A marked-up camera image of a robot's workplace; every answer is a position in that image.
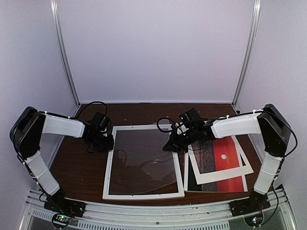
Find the white mat board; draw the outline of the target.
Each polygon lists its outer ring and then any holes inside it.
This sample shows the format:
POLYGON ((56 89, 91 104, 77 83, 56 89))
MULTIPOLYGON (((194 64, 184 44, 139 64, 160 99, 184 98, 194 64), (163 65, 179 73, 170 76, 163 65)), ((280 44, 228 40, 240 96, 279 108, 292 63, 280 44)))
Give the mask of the white mat board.
POLYGON ((243 149, 235 136, 212 141, 213 160, 204 151, 189 146, 189 159, 197 184, 218 182, 254 173, 243 149))

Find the red and grey photo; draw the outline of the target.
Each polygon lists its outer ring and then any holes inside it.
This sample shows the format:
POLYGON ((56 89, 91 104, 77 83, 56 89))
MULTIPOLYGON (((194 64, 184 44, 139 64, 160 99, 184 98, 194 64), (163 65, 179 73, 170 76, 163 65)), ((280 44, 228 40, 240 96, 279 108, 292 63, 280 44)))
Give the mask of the red and grey photo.
MULTIPOLYGON (((210 151, 213 150, 212 141, 197 141, 189 146, 192 146, 192 149, 194 150, 206 148, 204 151, 205 156, 208 156, 210 160, 213 160, 213 154, 210 153, 210 151)), ((197 184, 189 159, 189 152, 185 154, 184 161, 184 190, 186 192, 242 193, 248 191, 246 175, 218 182, 197 184)))

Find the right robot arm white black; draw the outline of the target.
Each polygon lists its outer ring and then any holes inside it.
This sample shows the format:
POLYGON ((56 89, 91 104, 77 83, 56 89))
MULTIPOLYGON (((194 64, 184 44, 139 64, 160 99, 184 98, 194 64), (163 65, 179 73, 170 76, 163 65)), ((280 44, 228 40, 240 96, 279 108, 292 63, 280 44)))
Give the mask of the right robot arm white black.
POLYGON ((246 208, 257 211, 265 201, 273 181, 277 178, 284 159, 290 155, 288 143, 294 135, 291 126, 271 103, 262 109, 220 118, 202 118, 191 108, 180 115, 180 123, 171 125, 168 142, 162 150, 166 152, 188 151, 188 146, 199 140, 216 140, 229 136, 259 134, 264 143, 265 157, 254 184, 246 208))

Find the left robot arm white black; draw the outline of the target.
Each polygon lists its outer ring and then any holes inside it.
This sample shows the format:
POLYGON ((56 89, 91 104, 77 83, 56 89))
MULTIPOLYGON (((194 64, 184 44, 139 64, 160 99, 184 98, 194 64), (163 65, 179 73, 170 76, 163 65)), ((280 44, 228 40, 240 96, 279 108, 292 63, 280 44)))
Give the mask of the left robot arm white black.
POLYGON ((111 119, 100 112, 92 119, 82 121, 28 106, 11 128, 10 140, 33 180, 51 197, 51 206, 64 213, 69 209, 69 202, 60 195, 61 186, 42 156, 42 143, 47 136, 72 137, 84 140, 93 151, 109 151, 114 147, 110 128, 111 119))

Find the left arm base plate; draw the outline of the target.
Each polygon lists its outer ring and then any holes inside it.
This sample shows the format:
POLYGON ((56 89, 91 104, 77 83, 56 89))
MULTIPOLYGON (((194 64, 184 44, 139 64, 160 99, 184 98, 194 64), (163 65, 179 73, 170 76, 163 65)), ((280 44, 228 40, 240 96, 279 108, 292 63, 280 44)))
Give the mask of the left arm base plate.
POLYGON ((44 208, 67 216, 82 218, 86 204, 81 201, 66 199, 63 196, 52 196, 46 200, 44 208))

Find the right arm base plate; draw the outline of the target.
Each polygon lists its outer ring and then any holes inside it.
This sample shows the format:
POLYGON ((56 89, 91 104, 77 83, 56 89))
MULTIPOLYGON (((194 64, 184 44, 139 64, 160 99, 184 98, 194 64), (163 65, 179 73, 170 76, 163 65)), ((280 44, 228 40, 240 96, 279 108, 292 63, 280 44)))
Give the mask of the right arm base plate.
POLYGON ((263 209, 271 207, 269 201, 259 201, 253 198, 235 200, 230 202, 229 206, 233 217, 260 212, 263 209))

